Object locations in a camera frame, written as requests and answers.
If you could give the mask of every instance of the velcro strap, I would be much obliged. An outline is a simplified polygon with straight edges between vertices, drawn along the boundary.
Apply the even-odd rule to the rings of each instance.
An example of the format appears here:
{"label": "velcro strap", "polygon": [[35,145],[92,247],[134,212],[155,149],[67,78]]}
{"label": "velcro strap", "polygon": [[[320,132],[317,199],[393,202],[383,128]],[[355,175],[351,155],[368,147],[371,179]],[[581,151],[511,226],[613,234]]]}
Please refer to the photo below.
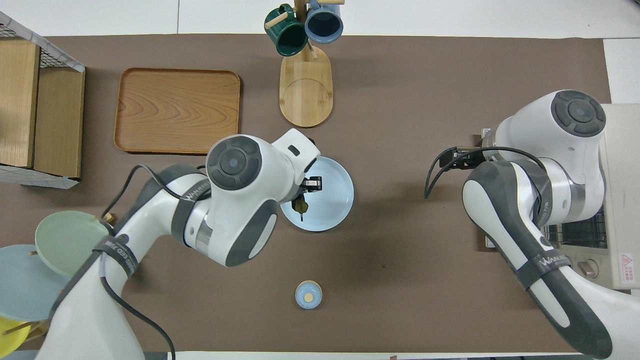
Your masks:
{"label": "velcro strap", "polygon": [[93,248],[93,251],[104,252],[111,256],[122,266],[127,277],[131,277],[138,268],[138,260],[133,251],[125,245],[129,241],[127,236],[120,235],[114,238],[111,235],[105,235],[101,241]]}
{"label": "velcro strap", "polygon": [[557,249],[547,250],[529,259],[516,271],[516,278],[526,290],[543,275],[561,266],[571,265],[571,261]]}
{"label": "velcro strap", "polygon": [[193,185],[187,190],[184,195],[180,197],[178,205],[173,212],[173,220],[171,222],[171,235],[176,240],[187,245],[187,241],[184,239],[184,230],[187,227],[187,220],[193,211],[193,207],[196,206],[196,201],[208,196],[211,192],[211,183],[209,179],[204,179]]}

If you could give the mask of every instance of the black cable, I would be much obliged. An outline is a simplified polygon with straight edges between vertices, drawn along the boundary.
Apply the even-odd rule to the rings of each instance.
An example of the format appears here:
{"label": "black cable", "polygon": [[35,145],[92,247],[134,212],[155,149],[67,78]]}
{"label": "black cable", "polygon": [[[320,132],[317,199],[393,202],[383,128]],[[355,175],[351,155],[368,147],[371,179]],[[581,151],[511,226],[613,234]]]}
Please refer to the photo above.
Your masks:
{"label": "black cable", "polygon": [[131,171],[129,172],[129,177],[127,178],[127,180],[124,183],[124,186],[122,186],[122,189],[120,190],[120,193],[118,193],[118,195],[116,195],[116,197],[113,199],[113,201],[111,201],[111,204],[109,204],[109,206],[104,210],[104,212],[102,213],[102,215],[100,216],[101,218],[104,217],[104,215],[106,215],[109,210],[111,210],[111,208],[118,202],[118,200],[120,200],[122,194],[124,194],[124,191],[126,191],[127,187],[129,187],[129,183],[131,182],[131,179],[133,178],[133,175],[136,173],[136,171],[139,168],[143,168],[145,169],[149,174],[151,174],[151,177],[153,178],[153,180],[156,181],[156,183],[166,192],[169,193],[169,195],[171,195],[172,197],[175,197],[176,199],[180,198],[180,195],[176,194],[175,192],[173,192],[171,189],[169,189],[166,184],[158,177],[158,175],[151,170],[151,168],[149,168],[146,165],[143,164],[139,164],[134,166]]}
{"label": "black cable", "polygon": [[120,306],[122,306],[124,309],[126,309],[128,312],[132,313],[135,317],[139,318],[140,320],[146,322],[147,324],[149,324],[151,327],[153,327],[157,332],[160,333],[160,335],[162,335],[162,337],[164,338],[164,340],[166,340],[167,344],[169,344],[169,349],[171,351],[171,357],[173,360],[175,360],[175,347],[173,346],[173,342],[171,341],[171,338],[169,337],[169,335],[163,330],[162,327],[160,327],[160,325],[156,324],[153,320],[151,320],[150,318],[147,318],[145,315],[143,315],[142,313],[140,313],[138,310],[135,310],[131,305],[129,305],[125,300],[123,300],[121,297],[118,296],[118,294],[115,293],[115,291],[113,291],[113,289],[109,286],[109,283],[107,282],[106,277],[102,276],[100,278],[100,282],[102,283],[102,287],[104,288],[104,290],[107,292],[107,294],[109,294],[109,296],[115,300],[115,302],[117,302],[118,304],[120,304]]}
{"label": "black cable", "polygon": [[544,164],[535,156],[533,156],[532,154],[529,154],[526,151],[522,151],[520,149],[516,149],[513,147],[504,147],[504,146],[491,146],[491,147],[483,147],[480,149],[476,149],[476,150],[471,150],[471,151],[467,151],[464,154],[458,156],[457,158],[454,158],[453,160],[451,160],[450,162],[448,162],[445,166],[443,166],[440,171],[436,174],[436,176],[433,178],[433,181],[431,182],[431,184],[429,184],[429,179],[431,178],[431,173],[433,171],[433,168],[435,167],[435,163],[439,160],[440,157],[442,157],[443,154],[445,154],[447,151],[450,151],[451,149],[455,149],[455,148],[449,148],[443,152],[440,153],[440,155],[438,155],[438,157],[436,158],[436,160],[433,161],[433,163],[431,164],[431,167],[429,168],[429,172],[427,174],[427,180],[424,184],[424,198],[427,199],[429,197],[429,194],[431,194],[431,191],[433,190],[433,187],[435,186],[436,182],[438,181],[438,179],[440,178],[440,176],[445,172],[448,171],[456,162],[461,161],[463,158],[466,158],[470,155],[473,154],[477,154],[478,152],[483,152],[483,151],[496,151],[496,150],[500,150],[500,151],[510,151],[510,152],[515,152],[517,154],[520,155],[524,155],[527,158],[533,160],[533,162],[535,162],[536,164],[538,164],[538,166],[540,168],[542,168],[542,170],[544,170],[545,172],[547,172]]}

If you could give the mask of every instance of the brown table surface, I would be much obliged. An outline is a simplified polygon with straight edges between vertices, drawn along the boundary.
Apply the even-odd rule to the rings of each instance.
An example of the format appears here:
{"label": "brown table surface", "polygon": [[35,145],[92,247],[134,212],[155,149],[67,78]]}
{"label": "brown table surface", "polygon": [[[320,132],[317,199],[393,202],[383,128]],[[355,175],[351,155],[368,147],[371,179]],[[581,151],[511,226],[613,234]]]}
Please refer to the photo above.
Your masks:
{"label": "brown table surface", "polygon": [[[76,209],[99,214],[128,171],[204,157],[127,154],[113,142],[118,81],[131,67],[231,70],[242,79],[240,132],[272,142],[291,125],[278,107],[282,58],[266,35],[55,37],[84,63],[83,170],[70,190],[0,183],[0,246],[33,243],[39,221]],[[302,129],[351,174],[355,201],[337,227],[308,233],[280,217],[253,261],[223,268],[160,238],[124,298],[178,350],[310,352],[571,352],[467,218],[446,173],[422,198],[426,170],[452,145],[472,145],[522,106],[572,88],[610,102],[601,40],[343,37],[324,45],[335,103]],[[146,175],[114,208],[124,214]],[[322,304],[300,309],[304,280]],[[165,350],[139,320],[145,350]]]}

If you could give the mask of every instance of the warning label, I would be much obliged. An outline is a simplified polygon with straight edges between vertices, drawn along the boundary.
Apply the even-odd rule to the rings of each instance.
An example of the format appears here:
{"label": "warning label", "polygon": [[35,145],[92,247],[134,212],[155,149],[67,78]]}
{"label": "warning label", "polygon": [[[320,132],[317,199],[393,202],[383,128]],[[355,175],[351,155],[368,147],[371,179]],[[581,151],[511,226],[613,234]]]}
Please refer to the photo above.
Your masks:
{"label": "warning label", "polygon": [[621,253],[620,262],[622,264],[622,282],[635,282],[634,257],[630,253]]}

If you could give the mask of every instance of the red warning triangle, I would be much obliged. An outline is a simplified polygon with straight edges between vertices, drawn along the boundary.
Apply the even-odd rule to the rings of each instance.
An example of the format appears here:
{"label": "red warning triangle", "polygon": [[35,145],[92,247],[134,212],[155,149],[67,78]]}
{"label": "red warning triangle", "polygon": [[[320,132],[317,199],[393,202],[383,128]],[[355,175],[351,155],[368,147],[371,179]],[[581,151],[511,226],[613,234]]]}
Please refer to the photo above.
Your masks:
{"label": "red warning triangle", "polygon": [[622,266],[626,266],[627,264],[629,264],[631,261],[633,261],[630,257],[622,254]]}

